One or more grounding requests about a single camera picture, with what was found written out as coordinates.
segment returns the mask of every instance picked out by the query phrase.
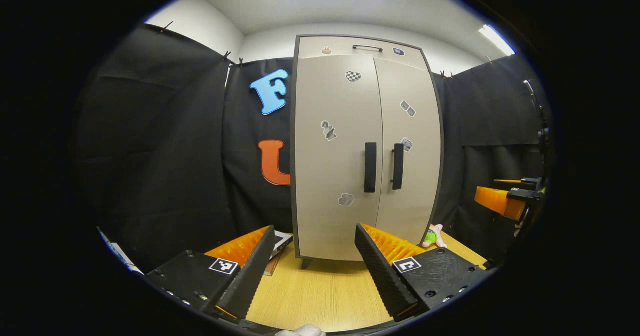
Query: chess piece sticker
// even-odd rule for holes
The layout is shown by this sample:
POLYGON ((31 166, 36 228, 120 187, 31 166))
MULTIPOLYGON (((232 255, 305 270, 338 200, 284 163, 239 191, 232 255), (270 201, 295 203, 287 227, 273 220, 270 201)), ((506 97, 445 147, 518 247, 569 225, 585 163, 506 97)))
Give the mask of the chess piece sticker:
POLYGON ((404 145, 404 151, 406 152, 410 152, 411 148, 414 147, 414 143, 412 143, 411 140, 407 138, 402 138, 401 143, 404 145))
POLYGON ((356 198, 352 194, 342 193, 338 199, 338 204, 340 204, 340 206, 349 207, 354 203, 355 199, 356 198))
POLYGON ((327 120, 323 120, 322 123, 320 123, 320 127, 322 127, 322 133, 324 134, 324 138, 327 139, 327 141, 338 138, 336 129, 334 129, 334 126, 331 125, 327 120))

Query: ceiling light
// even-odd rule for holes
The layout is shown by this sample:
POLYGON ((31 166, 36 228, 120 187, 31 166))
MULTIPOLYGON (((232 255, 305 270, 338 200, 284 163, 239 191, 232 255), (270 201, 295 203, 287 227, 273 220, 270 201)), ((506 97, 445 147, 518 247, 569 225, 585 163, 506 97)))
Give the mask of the ceiling light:
POLYGON ((489 41, 494 43, 498 47, 498 49, 502 50, 502 52, 504 52, 505 55, 509 56, 509 55, 513 55, 513 54, 516 53, 512 49, 512 47, 510 47, 509 44, 507 44, 507 42, 502 38, 502 36, 500 36, 493 29, 493 27, 491 27, 489 25, 485 25, 485 26, 482 27, 482 29, 480 29, 478 31, 480 31, 480 34, 484 35, 487 39, 489 39, 489 41))

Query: gray cabinet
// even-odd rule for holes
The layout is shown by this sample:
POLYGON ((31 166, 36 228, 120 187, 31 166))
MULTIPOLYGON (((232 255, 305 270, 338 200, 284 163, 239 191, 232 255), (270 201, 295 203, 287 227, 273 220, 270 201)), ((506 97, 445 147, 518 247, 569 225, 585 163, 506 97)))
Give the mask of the gray cabinet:
POLYGON ((358 222, 419 243, 432 219, 442 160, 439 106, 422 51, 323 35, 298 36, 295 49, 297 255, 362 260, 354 245, 358 222), (397 179, 394 188, 400 168, 401 187, 397 179))

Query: black curtain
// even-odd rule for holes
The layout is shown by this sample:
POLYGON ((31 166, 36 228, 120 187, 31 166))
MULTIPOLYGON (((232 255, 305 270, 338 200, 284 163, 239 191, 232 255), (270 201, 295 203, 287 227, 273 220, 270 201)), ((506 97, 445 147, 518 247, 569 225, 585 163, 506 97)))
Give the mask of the black curtain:
POLYGON ((222 171, 228 61, 185 36, 135 29, 77 106, 78 188, 144 271, 240 234, 222 171))
POLYGON ((262 152, 258 143, 280 140, 279 170, 290 173, 291 75, 293 58, 252 61, 233 65, 224 97, 222 162, 227 176, 231 210, 236 227, 249 232, 273 224, 278 231, 293 232, 291 186, 275 185, 262 173, 262 152), (279 95, 283 108, 263 115, 263 104, 249 85, 279 69, 289 77, 283 79, 286 94, 279 95))
POLYGON ((507 56, 443 78, 434 74, 443 109, 443 179, 434 223, 487 259, 500 263, 514 240, 515 222, 474 202, 477 186, 493 179, 542 176, 542 120, 536 96, 545 91, 523 56, 507 56))

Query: green toy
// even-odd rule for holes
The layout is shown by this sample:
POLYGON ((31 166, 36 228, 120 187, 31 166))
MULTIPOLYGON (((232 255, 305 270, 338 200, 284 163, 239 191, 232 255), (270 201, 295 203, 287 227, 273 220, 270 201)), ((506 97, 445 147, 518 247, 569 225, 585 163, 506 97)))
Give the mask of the green toy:
POLYGON ((429 231, 427 231, 427 234, 422 241, 423 247, 430 247, 433 243, 436 243, 438 247, 447 247, 444 240, 442 240, 441 230, 442 224, 429 226, 429 231))

